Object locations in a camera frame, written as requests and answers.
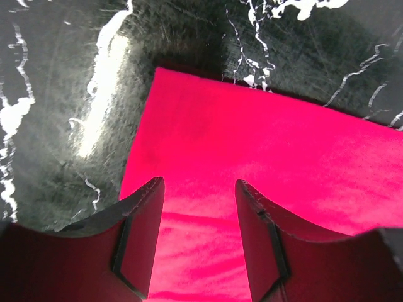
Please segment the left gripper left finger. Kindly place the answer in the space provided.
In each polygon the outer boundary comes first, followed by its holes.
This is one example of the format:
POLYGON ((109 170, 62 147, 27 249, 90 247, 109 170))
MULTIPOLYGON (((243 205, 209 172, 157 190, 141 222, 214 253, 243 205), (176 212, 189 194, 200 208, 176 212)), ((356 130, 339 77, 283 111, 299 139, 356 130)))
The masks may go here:
POLYGON ((153 177, 125 199, 72 223, 59 234, 71 238, 101 235, 118 226, 111 271, 140 299, 147 299, 164 202, 164 179, 153 177))

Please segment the red t-shirt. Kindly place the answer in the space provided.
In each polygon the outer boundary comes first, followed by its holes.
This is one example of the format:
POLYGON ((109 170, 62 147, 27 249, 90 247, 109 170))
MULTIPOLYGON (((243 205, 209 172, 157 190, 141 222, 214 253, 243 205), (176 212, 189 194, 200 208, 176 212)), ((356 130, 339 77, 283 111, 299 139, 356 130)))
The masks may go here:
POLYGON ((165 184, 150 301, 253 301, 246 181, 347 236, 355 301, 402 300, 402 133, 297 99, 156 70, 120 196, 165 184))

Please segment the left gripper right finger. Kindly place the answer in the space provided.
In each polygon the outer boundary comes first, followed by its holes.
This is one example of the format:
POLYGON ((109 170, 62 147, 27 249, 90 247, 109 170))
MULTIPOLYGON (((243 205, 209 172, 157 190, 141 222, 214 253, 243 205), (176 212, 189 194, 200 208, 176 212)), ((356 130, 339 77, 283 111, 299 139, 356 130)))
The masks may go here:
POLYGON ((311 223, 236 182, 253 301, 355 301, 347 236, 311 223))

